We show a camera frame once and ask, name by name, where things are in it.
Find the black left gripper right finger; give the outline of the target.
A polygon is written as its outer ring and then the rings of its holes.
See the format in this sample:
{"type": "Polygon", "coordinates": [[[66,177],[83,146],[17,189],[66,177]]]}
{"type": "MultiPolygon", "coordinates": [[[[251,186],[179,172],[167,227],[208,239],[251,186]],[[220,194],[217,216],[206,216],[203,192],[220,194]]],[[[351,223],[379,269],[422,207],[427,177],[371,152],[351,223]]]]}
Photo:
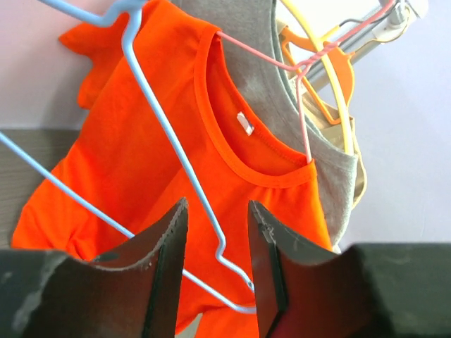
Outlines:
{"type": "Polygon", "coordinates": [[[261,337],[449,337],[450,245],[325,250],[248,205],[261,337]]]}

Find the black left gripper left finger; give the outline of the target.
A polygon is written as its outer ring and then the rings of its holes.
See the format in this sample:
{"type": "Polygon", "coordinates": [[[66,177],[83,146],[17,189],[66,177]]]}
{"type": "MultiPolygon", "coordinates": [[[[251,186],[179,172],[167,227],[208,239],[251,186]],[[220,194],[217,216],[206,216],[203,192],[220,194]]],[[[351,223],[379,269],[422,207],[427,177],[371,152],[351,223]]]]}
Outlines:
{"type": "Polygon", "coordinates": [[[187,224],[180,199],[90,262],[58,250],[2,250],[1,336],[174,337],[187,224]]]}

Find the light blue wire hanger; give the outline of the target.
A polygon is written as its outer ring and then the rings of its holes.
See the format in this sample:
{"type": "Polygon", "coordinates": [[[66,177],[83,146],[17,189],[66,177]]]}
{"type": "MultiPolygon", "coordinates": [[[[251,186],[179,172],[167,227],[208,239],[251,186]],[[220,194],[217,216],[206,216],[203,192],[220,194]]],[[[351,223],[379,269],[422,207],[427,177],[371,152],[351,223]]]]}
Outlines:
{"type": "MultiPolygon", "coordinates": [[[[175,151],[191,185],[193,186],[198,199],[200,200],[203,209],[205,210],[211,226],[214,229],[216,237],[218,239],[218,246],[215,251],[215,259],[224,267],[240,276],[243,282],[247,285],[247,288],[251,292],[255,292],[254,283],[251,281],[249,275],[238,265],[233,263],[224,257],[224,251],[226,249],[227,241],[226,236],[219,224],[219,221],[214,214],[214,211],[207,199],[207,196],[202,189],[200,181],[194,172],[183,147],[179,139],[176,136],[174,129],[172,128],[166,114],[164,113],[161,104],[158,102],[151,86],[149,85],[144,72],[137,60],[135,51],[133,49],[133,43],[137,36],[142,23],[142,8],[144,7],[144,1],[115,1],[106,10],[105,14],[97,15],[86,11],[78,6],[74,6],[66,1],[43,1],[43,4],[61,12],[69,15],[72,18],[78,19],[84,23],[89,23],[97,27],[110,27],[118,19],[122,13],[127,13],[129,15],[128,23],[125,27],[124,33],[121,38],[121,48],[123,50],[126,61],[132,71],[132,74],[137,81],[142,93],[144,94],[148,104],[152,108],[158,122],[160,123],[163,131],[165,132],[173,150],[175,151]]],[[[62,183],[60,179],[51,174],[44,166],[38,163],[33,157],[31,157],[27,152],[20,148],[15,142],[13,142],[4,133],[1,133],[1,143],[3,143],[7,148],[9,148],[15,155],[24,160],[28,165],[30,165],[34,170],[41,174],[44,178],[48,179],[54,186],[60,189],[64,194],[68,195],[72,200],[76,201],[82,207],[96,215],[99,219],[103,220],[113,229],[120,232],[122,235],[126,236],[128,239],[133,238],[135,235],[123,227],[120,223],[115,221],[113,218],[109,217],[104,212],[100,211],[98,208],[93,206],[91,203],[82,198],[79,194],[75,193],[66,184],[62,183]]]]}

